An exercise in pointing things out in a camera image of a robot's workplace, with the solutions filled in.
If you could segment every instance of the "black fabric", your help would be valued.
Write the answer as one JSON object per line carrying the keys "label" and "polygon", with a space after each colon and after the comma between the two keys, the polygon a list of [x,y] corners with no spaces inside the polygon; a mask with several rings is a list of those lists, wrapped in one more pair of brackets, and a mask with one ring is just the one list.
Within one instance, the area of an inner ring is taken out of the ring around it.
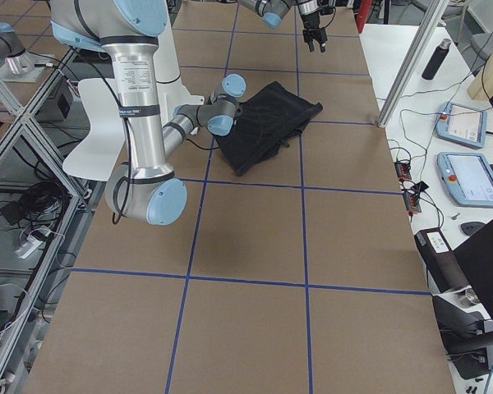
{"label": "black fabric", "polygon": [[322,109],[320,103],[313,105],[273,82],[241,103],[230,133],[215,139],[230,166],[241,176],[254,164],[278,154],[281,145],[288,145],[289,138],[300,135]]}

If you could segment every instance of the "tablet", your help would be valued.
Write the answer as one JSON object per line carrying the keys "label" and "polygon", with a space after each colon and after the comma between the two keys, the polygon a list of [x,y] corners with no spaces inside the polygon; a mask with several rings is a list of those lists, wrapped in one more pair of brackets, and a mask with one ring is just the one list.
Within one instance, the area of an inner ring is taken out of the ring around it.
{"label": "tablet", "polygon": [[458,205],[493,208],[493,171],[481,153],[438,153],[445,186]]}
{"label": "tablet", "polygon": [[436,134],[443,140],[479,149],[486,141],[486,122],[486,111],[447,103],[436,123]]}

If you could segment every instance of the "white desk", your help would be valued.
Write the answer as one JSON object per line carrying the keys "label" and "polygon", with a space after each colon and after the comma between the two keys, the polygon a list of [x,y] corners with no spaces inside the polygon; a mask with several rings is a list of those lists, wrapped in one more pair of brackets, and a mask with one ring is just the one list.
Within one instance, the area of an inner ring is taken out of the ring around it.
{"label": "white desk", "polygon": [[[403,58],[411,45],[412,39],[417,32],[417,26],[401,25],[366,25],[361,34],[363,51],[365,53],[369,72],[371,73],[372,84],[376,93],[378,105],[381,107],[393,84]],[[425,68],[435,47],[444,38],[450,38],[447,31],[440,27],[436,29],[433,38],[424,52],[422,59],[416,67],[412,79],[408,83],[403,94],[412,94],[419,91],[433,89],[445,89],[453,84],[457,84],[469,73],[466,62],[462,59],[458,49],[452,46],[448,57],[442,67],[437,72],[434,80],[423,80],[422,71]],[[469,76],[460,86],[454,86],[444,92],[432,92],[427,94],[416,94],[410,98],[402,98],[398,107],[394,111],[389,124],[386,127],[387,137],[399,142],[400,146],[407,149],[412,156],[423,154],[423,150],[415,144],[407,141],[403,134],[400,124],[399,114],[404,108],[408,108],[422,113],[433,113],[441,110],[453,96],[453,101],[474,108],[490,108],[487,101],[474,101],[468,96],[468,86],[473,81]],[[422,146],[427,146],[435,125],[436,116],[422,116],[410,112],[403,113],[403,124],[407,136],[415,140]],[[487,130],[493,131],[493,110],[488,111]],[[396,146],[394,142],[389,142],[390,146]],[[454,144],[449,141],[440,140],[435,135],[432,137],[427,154],[427,163],[422,173],[422,180],[429,185],[428,193],[434,199],[436,205],[442,210],[445,216],[445,223],[442,232],[445,234],[449,244],[456,248],[466,240],[466,236],[459,230],[459,225],[463,222],[489,222],[493,219],[493,208],[465,208],[459,207],[451,200],[440,179],[436,167],[436,155],[439,152],[481,152],[489,163],[493,163],[493,136],[486,137],[486,146],[483,149],[475,150]],[[397,150],[392,151],[396,157]],[[420,181],[420,171],[423,159],[417,158],[412,161],[411,173],[414,181]],[[412,220],[412,232],[417,233],[424,228],[436,227],[436,210],[425,202],[421,202],[422,213],[415,215]],[[460,213],[456,220],[451,217]],[[456,298],[454,295],[446,295],[446,300]],[[458,375],[456,368],[449,363],[454,385],[457,393],[464,393],[468,386],[478,386],[477,394],[482,394],[484,382],[475,383],[474,380],[464,381]],[[489,394],[493,394],[493,379],[491,380]]]}

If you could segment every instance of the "black mouse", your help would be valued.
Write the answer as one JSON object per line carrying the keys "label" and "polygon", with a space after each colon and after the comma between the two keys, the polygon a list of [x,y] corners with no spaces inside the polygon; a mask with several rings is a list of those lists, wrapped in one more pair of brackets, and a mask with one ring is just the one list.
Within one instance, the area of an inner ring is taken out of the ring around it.
{"label": "black mouse", "polygon": [[485,226],[485,223],[482,222],[466,222],[462,223],[460,225],[460,230],[466,235],[466,236],[472,236],[474,233],[476,233],[478,230],[483,228]]}

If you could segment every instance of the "red object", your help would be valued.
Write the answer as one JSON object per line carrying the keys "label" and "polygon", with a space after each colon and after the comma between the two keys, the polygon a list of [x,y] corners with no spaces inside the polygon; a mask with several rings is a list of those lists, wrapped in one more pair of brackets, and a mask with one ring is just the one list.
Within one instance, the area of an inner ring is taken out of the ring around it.
{"label": "red object", "polygon": [[367,22],[367,17],[369,16],[369,11],[372,7],[372,0],[362,0],[362,4],[360,5],[360,11],[358,12],[358,16],[356,18],[356,27],[358,28],[358,33],[363,31],[363,26],[365,26]]}

